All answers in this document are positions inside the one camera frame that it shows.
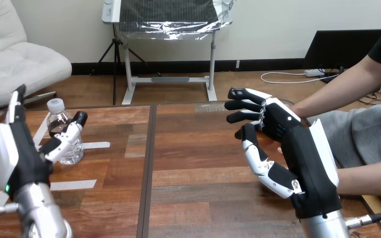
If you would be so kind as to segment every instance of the wooden table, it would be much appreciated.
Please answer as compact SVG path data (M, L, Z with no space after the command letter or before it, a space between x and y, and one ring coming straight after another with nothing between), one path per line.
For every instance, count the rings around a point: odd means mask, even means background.
M92 189L53 192L75 237L304 236L290 201L251 173L234 138L240 124L225 121L223 103L85 111L83 141L111 146L86 150L75 166L58 164L52 176L54 182L97 180ZM33 135L46 113L27 112ZM277 142L258 139L271 158L285 163ZM367 214L360 198L342 203L345 217ZM19 225L17 215L0 216L0 237L20 237ZM376 224L351 233L381 237Z

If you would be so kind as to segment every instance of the person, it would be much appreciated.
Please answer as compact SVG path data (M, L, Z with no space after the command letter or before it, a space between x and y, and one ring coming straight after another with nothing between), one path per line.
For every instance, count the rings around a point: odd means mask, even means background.
M291 106L300 118L320 119L338 170L340 194L381 195L381 105L334 111L381 86L381 37L358 64Z

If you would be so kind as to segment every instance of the baseboard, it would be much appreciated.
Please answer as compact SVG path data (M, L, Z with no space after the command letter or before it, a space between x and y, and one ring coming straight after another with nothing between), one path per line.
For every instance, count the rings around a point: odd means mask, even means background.
M236 68L237 60L217 60L215 72L225 71L267 71L267 70L290 70L301 69L304 59L250 59L241 60L239 68ZM121 63L116 69L117 74L125 75L125 64ZM209 61L167 61L167 62L131 62L132 74L153 73L204 73L209 72ZM72 75L88 75L96 69L96 75L113 75L113 62L97 63L73 63Z

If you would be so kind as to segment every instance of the white bottle cap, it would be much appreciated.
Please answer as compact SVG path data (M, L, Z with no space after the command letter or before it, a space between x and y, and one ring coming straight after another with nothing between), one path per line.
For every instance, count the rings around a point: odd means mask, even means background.
M53 98L47 102L49 112L52 114L58 114L65 111L64 101L60 98Z

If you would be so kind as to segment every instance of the computer monitor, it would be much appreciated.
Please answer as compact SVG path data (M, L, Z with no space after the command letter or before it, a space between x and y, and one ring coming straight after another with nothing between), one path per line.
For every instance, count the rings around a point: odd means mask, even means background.
M381 30L317 31L303 68L350 68L364 58L381 36Z

